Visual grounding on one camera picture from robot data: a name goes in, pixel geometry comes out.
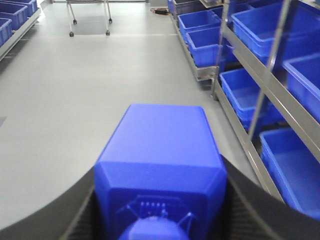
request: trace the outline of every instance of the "blue storage bin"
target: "blue storage bin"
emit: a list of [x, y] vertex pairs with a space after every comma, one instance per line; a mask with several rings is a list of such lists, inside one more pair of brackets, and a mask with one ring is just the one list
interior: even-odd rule
[[0, 18], [11, 19], [11, 27], [17, 30], [27, 21], [27, 6], [0, 2]]
[[38, 9], [37, 0], [1, 0], [0, 2], [27, 6], [27, 17], [31, 17]]
[[261, 158], [283, 200], [320, 221], [320, 163], [292, 129], [260, 134]]
[[178, 16], [179, 28], [184, 42], [187, 44], [187, 33], [221, 25], [221, 20], [210, 10], [198, 11]]
[[285, 61], [288, 90], [320, 122], [320, 53]]
[[280, 3], [283, 0], [255, 0], [255, 1], [250, 1], [248, 4], [250, 4], [253, 8], [261, 8], [267, 5], [271, 4], [276, 4]]
[[[191, 240], [205, 240], [224, 202], [227, 172], [201, 107], [132, 104], [94, 178], [107, 239], [126, 239], [126, 229], [140, 237], [159, 232], [161, 222], [148, 231], [150, 222], [137, 221], [153, 217], [175, 225], [184, 219], [179, 228]], [[144, 227], [133, 229], [136, 224]]]
[[[249, 5], [248, 3], [240, 3], [235, 6], [236, 13], [243, 12], [243, 11], [250, 10], [250, 9], [253, 9], [253, 7], [251, 5]], [[224, 11], [223, 7], [216, 7], [216, 8], [211, 9], [211, 11], [214, 12], [220, 19], [222, 19], [222, 14]]]
[[168, 9], [170, 13], [174, 14], [175, 8], [174, 8], [174, 2], [172, 0], [168, 0]]
[[[219, 52], [220, 27], [213, 27], [199, 31], [192, 31], [186, 34], [189, 51], [194, 63], [199, 68], [216, 65]], [[230, 63], [235, 58], [231, 49], [227, 50], [226, 62]]]
[[[255, 80], [244, 69], [220, 73], [222, 89], [229, 99], [243, 127], [248, 130], [255, 113], [260, 88]], [[284, 118], [277, 108], [269, 102], [263, 125], [283, 122]]]
[[0, 47], [12, 36], [11, 19], [0, 18]]
[[173, 18], [178, 20], [178, 15], [188, 14], [206, 10], [206, 7], [199, 0], [172, 0], [173, 10], [171, 11]]
[[[260, 56], [270, 54], [281, 6], [282, 3], [276, 3], [232, 15], [235, 34], [254, 54]], [[289, 33], [285, 58], [296, 57], [310, 51], [306, 41], [319, 42], [319, 31], [319, 16], [299, 6]]]

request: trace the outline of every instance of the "blue plastic housing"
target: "blue plastic housing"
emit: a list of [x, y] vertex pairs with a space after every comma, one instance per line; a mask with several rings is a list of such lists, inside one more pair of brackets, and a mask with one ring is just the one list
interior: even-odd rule
[[221, 20], [210, 10], [182, 14], [178, 16], [178, 20], [180, 32], [185, 43], [188, 43], [187, 33], [221, 25]]
[[[282, 3], [275, 3], [232, 15], [235, 34], [263, 63], [271, 52], [281, 7]], [[320, 17], [299, 6], [281, 60], [320, 51], [319, 42]]]
[[167, 218], [147, 217], [129, 226], [119, 240], [189, 240], [176, 222]]
[[320, 163], [291, 129], [260, 134], [261, 159], [283, 200], [320, 221]]
[[286, 61], [288, 90], [320, 122], [320, 53]]
[[12, 36], [11, 19], [0, 18], [0, 47]]
[[94, 174], [110, 240], [137, 219], [152, 216], [179, 224], [192, 240], [204, 240], [223, 204], [227, 181], [199, 106], [131, 105]]
[[[229, 99], [243, 127], [248, 130], [258, 101], [260, 91], [258, 84], [244, 68], [222, 72], [220, 73], [220, 78], [226, 97]], [[269, 102], [263, 125], [284, 121], [281, 113]]]
[[27, 6], [28, 17], [31, 17], [38, 9], [36, 0], [1, 0], [0, 2]]
[[12, 30], [17, 30], [27, 21], [27, 6], [0, 2], [0, 18], [11, 19]]

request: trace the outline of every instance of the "floor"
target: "floor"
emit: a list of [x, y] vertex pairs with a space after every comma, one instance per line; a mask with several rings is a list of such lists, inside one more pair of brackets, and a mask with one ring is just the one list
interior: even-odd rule
[[95, 163], [131, 103], [204, 107], [221, 153], [257, 181], [219, 104], [195, 81], [168, 16], [146, 3], [44, 9], [0, 62], [0, 229], [71, 187]]

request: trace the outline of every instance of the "rolling cart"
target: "rolling cart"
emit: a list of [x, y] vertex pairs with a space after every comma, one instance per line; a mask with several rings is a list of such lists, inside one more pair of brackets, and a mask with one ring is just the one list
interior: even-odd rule
[[[77, 20], [76, 20], [75, 13], [74, 13], [74, 10], [72, 9], [71, 4], [95, 4], [95, 3], [101, 3], [101, 1], [103, 2], [104, 16], [105, 16], [105, 28], [106, 28], [105, 35], [107, 35], [107, 36], [110, 35], [108, 22], [109, 22], [109, 24], [112, 24], [112, 18], [111, 18], [111, 13], [110, 13], [109, 0], [67, 0], [66, 1], [66, 8], [67, 8], [68, 17], [69, 17], [69, 27], [70, 27], [69, 36], [70, 37], [74, 37], [75, 36], [74, 32], [72, 31], [72, 24], [77, 24], [78, 23]], [[108, 15], [107, 15], [106, 4], [108, 6], [109, 19], [108, 19]]]

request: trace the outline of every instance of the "cable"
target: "cable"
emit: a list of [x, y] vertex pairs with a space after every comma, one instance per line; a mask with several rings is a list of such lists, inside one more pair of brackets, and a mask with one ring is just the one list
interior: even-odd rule
[[153, 12], [154, 14], [159, 14], [159, 15], [169, 14], [169, 9], [167, 7], [151, 8], [150, 11]]

